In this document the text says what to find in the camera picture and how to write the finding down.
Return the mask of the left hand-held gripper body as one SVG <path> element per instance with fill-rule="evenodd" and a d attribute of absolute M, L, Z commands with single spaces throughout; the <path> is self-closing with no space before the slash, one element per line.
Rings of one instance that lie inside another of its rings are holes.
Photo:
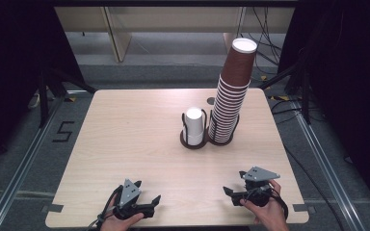
<path fill-rule="evenodd" d="M 129 179 L 125 179 L 124 184 L 117 188 L 113 214 L 118 219 L 128 219 L 139 213 L 143 213 L 144 218 L 152 218 L 154 216 L 155 208 L 144 210 L 142 205 L 145 204 L 137 203 L 142 192 L 134 183 Z"/>

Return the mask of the black tape strip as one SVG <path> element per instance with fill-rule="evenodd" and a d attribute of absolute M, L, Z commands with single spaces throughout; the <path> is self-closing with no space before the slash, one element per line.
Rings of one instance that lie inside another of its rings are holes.
<path fill-rule="evenodd" d="M 293 204 L 293 209 L 295 212 L 308 212 L 309 214 L 316 213 L 315 207 L 308 206 L 306 204 Z"/>
<path fill-rule="evenodd" d="M 54 212 L 54 213 L 61 213 L 63 210 L 64 206 L 59 205 L 59 204 L 49 204 L 49 205 L 44 205 L 41 208 L 41 211 L 43 213 L 48 213 L 48 212 Z"/>

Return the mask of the stack of brown paper cups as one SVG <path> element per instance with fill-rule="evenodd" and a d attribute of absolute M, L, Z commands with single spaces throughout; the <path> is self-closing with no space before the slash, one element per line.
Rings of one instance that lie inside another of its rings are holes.
<path fill-rule="evenodd" d="M 225 144 L 232 140 L 249 85 L 250 81 L 245 85 L 236 86 L 227 83 L 222 77 L 219 78 L 208 128 L 211 141 Z"/>

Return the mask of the beige wooden shelf unit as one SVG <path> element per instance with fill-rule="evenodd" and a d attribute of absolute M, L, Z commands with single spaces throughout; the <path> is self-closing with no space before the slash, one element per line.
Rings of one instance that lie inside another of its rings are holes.
<path fill-rule="evenodd" d="M 288 31 L 294 10 L 279 7 L 57 7 L 66 32 L 104 32 L 115 60 L 124 60 L 134 32 L 221 33 L 225 45 L 242 33 Z"/>

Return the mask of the dark double cup holder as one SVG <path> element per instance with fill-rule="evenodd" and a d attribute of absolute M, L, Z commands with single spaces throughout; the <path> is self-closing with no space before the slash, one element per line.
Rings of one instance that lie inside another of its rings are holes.
<path fill-rule="evenodd" d="M 201 110 L 202 110 L 202 121 L 203 121 L 203 128 L 204 128 L 202 143 L 200 143 L 199 145 L 188 145 L 183 140 L 183 126 L 184 126 L 184 114 L 185 114 L 185 113 L 183 113 L 182 116 L 181 116 L 182 131 L 180 133 L 180 142 L 182 143 L 182 145 L 185 146 L 186 148 L 189 148 L 189 149 L 199 149 L 199 148 L 204 147 L 208 142 L 211 142 L 212 144 L 218 145 L 218 146 L 224 146 L 224 145 L 229 144 L 229 142 L 225 143 L 225 144 L 215 143 L 215 142 L 213 142 L 209 139 L 209 137 L 208 137 L 208 128 L 209 128 L 211 112 L 210 112 L 210 115 L 208 115 L 206 113 L 206 111 L 204 111 L 203 109 L 201 109 Z"/>

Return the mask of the person's left hand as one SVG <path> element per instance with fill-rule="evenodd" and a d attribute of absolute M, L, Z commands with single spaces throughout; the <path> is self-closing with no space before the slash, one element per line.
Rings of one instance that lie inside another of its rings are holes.
<path fill-rule="evenodd" d="M 143 218 L 143 213 L 136 214 L 128 219 L 118 219 L 112 213 L 108 213 L 102 222 L 100 231 L 127 231 L 132 225 Z"/>

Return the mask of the white paper cup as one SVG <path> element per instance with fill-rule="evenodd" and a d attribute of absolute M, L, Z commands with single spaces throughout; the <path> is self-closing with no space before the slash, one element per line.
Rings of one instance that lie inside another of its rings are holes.
<path fill-rule="evenodd" d="M 199 145 L 203 140 L 202 110 L 189 108 L 184 114 L 183 140 L 188 145 Z"/>

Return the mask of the yellow floor tape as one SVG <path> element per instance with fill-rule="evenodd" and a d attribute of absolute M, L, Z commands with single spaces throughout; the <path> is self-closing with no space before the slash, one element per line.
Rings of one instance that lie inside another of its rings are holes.
<path fill-rule="evenodd" d="M 260 75 L 259 81 L 261 82 L 261 84 L 266 84 L 267 82 L 270 82 L 271 79 L 273 79 L 270 77 L 268 75 Z M 284 92 L 282 81 L 272 84 L 271 86 L 266 87 L 263 90 L 268 99 L 277 101 L 289 100 L 289 96 Z"/>

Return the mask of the person's right hand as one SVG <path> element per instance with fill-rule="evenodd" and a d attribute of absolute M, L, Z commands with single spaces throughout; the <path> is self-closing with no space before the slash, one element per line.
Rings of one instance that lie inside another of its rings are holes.
<path fill-rule="evenodd" d="M 262 224 L 268 231 L 289 231 L 284 210 L 276 201 L 276 196 L 279 196 L 281 186 L 275 180 L 270 180 L 269 183 L 273 188 L 273 196 L 265 206 L 256 206 L 245 199 L 241 199 L 240 203 L 255 215 L 254 224 Z"/>

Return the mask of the dark curtain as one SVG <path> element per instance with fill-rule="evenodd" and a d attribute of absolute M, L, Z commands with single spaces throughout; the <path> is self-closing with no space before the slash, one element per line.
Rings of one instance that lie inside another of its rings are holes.
<path fill-rule="evenodd" d="M 37 89 L 84 85 L 54 7 L 40 0 L 0 0 L 0 150 Z"/>
<path fill-rule="evenodd" d="M 293 64 L 324 15 L 328 30 L 310 52 L 309 82 L 330 125 L 370 191 L 370 0 L 298 0 L 279 70 Z"/>

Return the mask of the black metal stand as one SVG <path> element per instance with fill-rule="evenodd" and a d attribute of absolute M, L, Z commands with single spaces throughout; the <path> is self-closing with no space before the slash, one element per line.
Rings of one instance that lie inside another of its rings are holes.
<path fill-rule="evenodd" d="M 298 60 L 290 67 L 278 73 L 269 81 L 264 82 L 258 87 L 262 90 L 288 77 L 289 81 L 286 84 L 284 91 L 290 95 L 295 94 L 301 90 L 302 97 L 302 115 L 307 124 L 310 124 L 309 118 L 309 76 L 307 72 L 307 65 L 310 61 L 311 52 L 306 48 L 299 53 Z"/>
<path fill-rule="evenodd" d="M 49 107 L 47 89 L 50 89 L 56 98 L 66 96 L 66 88 L 63 82 L 69 82 L 72 85 L 85 90 L 89 93 L 95 93 L 96 88 L 86 84 L 83 78 L 78 79 L 66 72 L 54 67 L 45 67 L 38 77 L 38 90 L 40 96 L 40 127 L 49 120 Z"/>

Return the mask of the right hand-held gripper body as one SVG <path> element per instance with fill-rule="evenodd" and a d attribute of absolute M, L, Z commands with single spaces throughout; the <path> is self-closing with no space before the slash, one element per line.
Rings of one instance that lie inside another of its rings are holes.
<path fill-rule="evenodd" d="M 254 205 L 264 207 L 272 195 L 270 180 L 278 179 L 280 175 L 261 167 L 252 167 L 245 175 L 245 189 L 248 195 L 245 199 Z"/>

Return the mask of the brown ribbed paper cup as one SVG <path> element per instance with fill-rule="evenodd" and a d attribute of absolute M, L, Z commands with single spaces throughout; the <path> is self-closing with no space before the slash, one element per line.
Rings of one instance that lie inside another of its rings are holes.
<path fill-rule="evenodd" d="M 236 38 L 229 49 L 221 72 L 222 80 L 229 86 L 241 88 L 251 81 L 251 72 L 257 44 L 249 38 Z"/>

